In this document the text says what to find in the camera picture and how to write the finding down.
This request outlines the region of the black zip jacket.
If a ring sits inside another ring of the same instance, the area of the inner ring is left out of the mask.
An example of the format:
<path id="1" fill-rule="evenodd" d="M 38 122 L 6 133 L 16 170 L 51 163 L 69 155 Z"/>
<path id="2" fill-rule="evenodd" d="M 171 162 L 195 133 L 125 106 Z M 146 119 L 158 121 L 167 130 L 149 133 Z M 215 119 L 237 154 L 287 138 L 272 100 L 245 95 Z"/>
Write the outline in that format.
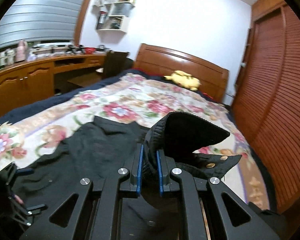
<path id="1" fill-rule="evenodd" d="M 123 167 L 134 156 L 138 144 L 143 145 L 141 194 L 123 198 L 120 239 L 180 239 L 180 215 L 176 198 L 163 198 L 159 192 L 157 151 L 174 160 L 193 177 L 208 180 L 222 177 L 240 160 L 234 155 L 222 159 L 197 150 L 218 144 L 229 132 L 195 115 L 172 112 L 151 128 L 132 122 L 122 124 L 95 117 L 81 126 L 71 137 L 63 139 L 51 154 L 30 165 L 33 174 L 17 180 L 14 190 L 27 204 L 46 204 L 50 211 L 74 189 L 82 178 L 93 181 L 95 189 L 106 178 Z M 286 221 L 277 213 L 246 203 L 279 236 L 284 238 Z"/>

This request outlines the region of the navy bed sheet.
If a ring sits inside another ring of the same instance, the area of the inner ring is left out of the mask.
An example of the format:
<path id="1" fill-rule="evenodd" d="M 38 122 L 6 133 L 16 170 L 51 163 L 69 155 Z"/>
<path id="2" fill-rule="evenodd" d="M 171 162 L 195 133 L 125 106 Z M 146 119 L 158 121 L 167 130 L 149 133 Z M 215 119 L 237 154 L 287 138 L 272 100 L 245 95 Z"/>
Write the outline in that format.
<path id="1" fill-rule="evenodd" d="M 85 88 L 79 88 L 79 89 L 75 89 L 73 91 L 70 91 L 68 93 L 59 95 L 59 96 L 52 96 L 48 99 L 45 100 L 40 100 L 37 102 L 34 102 L 32 104 L 23 106 L 23 107 L 18 107 L 15 108 L 11 111 L 9 111 L 8 113 L 6 113 L 5 115 L 0 117 L 0 124 L 3 124 L 5 122 L 9 122 L 12 124 L 15 124 L 16 122 L 19 122 L 23 119 L 26 119 L 30 116 L 33 116 L 37 113 L 40 113 L 50 107 L 53 107 L 55 105 L 58 105 L 60 103 L 64 103 L 68 100 L 70 100 L 71 98 L 73 98 L 76 94 L 78 94 L 79 92 L 83 92 L 85 90 L 96 90 L 96 89 L 100 89 L 103 87 L 106 87 L 107 85 L 111 85 L 115 82 L 118 82 L 119 79 L 121 77 L 123 77 L 126 74 L 139 74 L 145 78 L 149 78 L 149 75 L 137 70 L 137 69 L 128 69 L 128 70 L 124 70 L 122 73 L 120 73 L 118 76 L 115 77 L 109 77 L 107 79 L 101 80 L 100 82 L 97 82 L 93 85 L 90 85 L 88 87 Z"/>

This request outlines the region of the wooden desk with cabinets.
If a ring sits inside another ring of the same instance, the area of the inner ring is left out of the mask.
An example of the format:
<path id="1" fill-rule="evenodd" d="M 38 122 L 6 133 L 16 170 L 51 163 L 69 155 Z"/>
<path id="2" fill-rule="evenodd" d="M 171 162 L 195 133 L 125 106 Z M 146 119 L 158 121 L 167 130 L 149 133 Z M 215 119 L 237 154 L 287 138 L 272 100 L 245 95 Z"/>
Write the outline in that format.
<path id="1" fill-rule="evenodd" d="M 51 56 L 16 63 L 0 70 L 0 117 L 7 112 L 54 96 L 56 74 L 100 67 L 106 53 Z"/>

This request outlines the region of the wooden louvered wardrobe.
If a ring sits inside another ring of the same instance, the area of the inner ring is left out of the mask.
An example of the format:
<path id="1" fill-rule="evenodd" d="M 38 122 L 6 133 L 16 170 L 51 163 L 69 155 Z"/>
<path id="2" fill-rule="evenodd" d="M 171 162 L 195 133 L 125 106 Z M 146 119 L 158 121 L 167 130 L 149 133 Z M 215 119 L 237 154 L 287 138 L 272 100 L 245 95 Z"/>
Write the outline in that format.
<path id="1" fill-rule="evenodd" d="M 284 0 L 252 6 L 247 66 L 232 109 L 274 183 L 276 207 L 300 225 L 300 20 Z"/>

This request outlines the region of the floral bed blanket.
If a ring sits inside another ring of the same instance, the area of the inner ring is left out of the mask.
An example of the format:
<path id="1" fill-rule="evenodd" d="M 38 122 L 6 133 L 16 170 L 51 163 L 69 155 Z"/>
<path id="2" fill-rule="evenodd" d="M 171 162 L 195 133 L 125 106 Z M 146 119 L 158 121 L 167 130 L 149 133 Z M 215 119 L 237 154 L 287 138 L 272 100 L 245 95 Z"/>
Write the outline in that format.
<path id="1" fill-rule="evenodd" d="M 218 144 L 199 149 L 222 159 L 240 155 L 239 163 L 223 178 L 245 202 L 261 209 L 270 208 L 261 165 L 223 104 L 211 101 L 200 92 L 192 92 L 158 76 L 145 78 L 126 74 L 106 87 L 79 92 L 70 100 L 50 107 L 15 124 L 0 124 L 0 169 L 10 163 L 26 167 L 42 155 L 51 154 L 57 145 L 97 116 L 115 122 L 136 122 L 152 127 L 172 111 L 185 111 L 230 132 Z"/>

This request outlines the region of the wooden bed headboard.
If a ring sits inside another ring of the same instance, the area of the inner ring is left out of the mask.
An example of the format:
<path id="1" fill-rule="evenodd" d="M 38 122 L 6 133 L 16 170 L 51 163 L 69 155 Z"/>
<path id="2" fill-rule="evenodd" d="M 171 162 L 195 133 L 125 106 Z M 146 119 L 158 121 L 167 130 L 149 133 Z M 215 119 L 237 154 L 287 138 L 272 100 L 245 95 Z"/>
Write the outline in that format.
<path id="1" fill-rule="evenodd" d="M 141 44 L 133 68 L 151 76 L 171 75 L 181 70 L 200 81 L 198 90 L 221 103 L 228 84 L 229 71 L 199 57 L 159 46 Z"/>

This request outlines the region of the pink bottle on desk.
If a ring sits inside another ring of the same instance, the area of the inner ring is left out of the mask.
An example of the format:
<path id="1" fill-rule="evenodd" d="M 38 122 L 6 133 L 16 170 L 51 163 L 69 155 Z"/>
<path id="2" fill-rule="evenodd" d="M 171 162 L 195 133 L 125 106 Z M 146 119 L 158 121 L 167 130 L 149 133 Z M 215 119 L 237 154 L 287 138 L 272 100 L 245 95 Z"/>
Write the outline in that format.
<path id="1" fill-rule="evenodd" d="M 21 40 L 18 43 L 15 54 L 15 62 L 21 62 L 26 60 L 27 42 Z"/>

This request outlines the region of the yellow Pikachu plush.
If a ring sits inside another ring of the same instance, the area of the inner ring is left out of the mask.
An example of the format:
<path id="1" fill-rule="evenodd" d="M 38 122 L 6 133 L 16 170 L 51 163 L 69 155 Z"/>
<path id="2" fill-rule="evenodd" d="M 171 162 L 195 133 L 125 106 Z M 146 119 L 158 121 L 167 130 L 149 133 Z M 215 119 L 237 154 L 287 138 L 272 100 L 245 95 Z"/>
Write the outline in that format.
<path id="1" fill-rule="evenodd" d="M 197 91 L 200 87 L 200 81 L 197 78 L 181 70 L 175 70 L 171 75 L 166 75 L 164 78 L 191 91 Z"/>

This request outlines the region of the dark wooden chair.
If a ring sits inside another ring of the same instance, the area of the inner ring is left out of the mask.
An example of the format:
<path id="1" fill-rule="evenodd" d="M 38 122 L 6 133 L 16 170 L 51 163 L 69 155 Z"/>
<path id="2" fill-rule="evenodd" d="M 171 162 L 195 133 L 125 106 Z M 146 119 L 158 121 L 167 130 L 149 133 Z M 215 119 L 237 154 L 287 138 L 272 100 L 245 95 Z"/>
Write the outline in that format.
<path id="1" fill-rule="evenodd" d="M 121 72 L 133 68 L 134 61 L 130 59 L 129 52 L 110 50 L 106 54 L 103 66 L 96 70 L 101 79 L 115 77 Z"/>

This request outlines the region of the red basket on desk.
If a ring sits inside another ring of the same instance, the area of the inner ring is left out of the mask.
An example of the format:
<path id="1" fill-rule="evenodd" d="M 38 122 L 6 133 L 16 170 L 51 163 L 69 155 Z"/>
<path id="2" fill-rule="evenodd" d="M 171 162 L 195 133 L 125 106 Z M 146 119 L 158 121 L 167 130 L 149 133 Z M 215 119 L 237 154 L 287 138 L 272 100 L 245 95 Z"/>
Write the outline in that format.
<path id="1" fill-rule="evenodd" d="M 86 54 L 93 54 L 96 51 L 96 48 L 93 47 L 85 47 L 84 51 Z"/>

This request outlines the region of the grey window blind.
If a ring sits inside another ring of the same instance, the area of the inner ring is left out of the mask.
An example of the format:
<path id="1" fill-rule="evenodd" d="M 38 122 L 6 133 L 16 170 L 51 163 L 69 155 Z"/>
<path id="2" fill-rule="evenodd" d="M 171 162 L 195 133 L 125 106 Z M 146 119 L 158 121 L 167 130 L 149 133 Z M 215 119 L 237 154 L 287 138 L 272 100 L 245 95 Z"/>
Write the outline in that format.
<path id="1" fill-rule="evenodd" d="M 0 20 L 0 49 L 19 41 L 70 41 L 83 0 L 16 0 Z"/>

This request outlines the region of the white wall shelf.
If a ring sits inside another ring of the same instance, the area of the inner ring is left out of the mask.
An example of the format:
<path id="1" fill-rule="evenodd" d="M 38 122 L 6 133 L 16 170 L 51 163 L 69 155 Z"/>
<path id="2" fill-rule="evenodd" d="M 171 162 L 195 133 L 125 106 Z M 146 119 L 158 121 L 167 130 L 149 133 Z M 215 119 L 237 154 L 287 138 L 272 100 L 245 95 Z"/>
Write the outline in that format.
<path id="1" fill-rule="evenodd" d="M 96 0 L 97 32 L 115 31 L 127 33 L 130 13 L 136 0 Z"/>

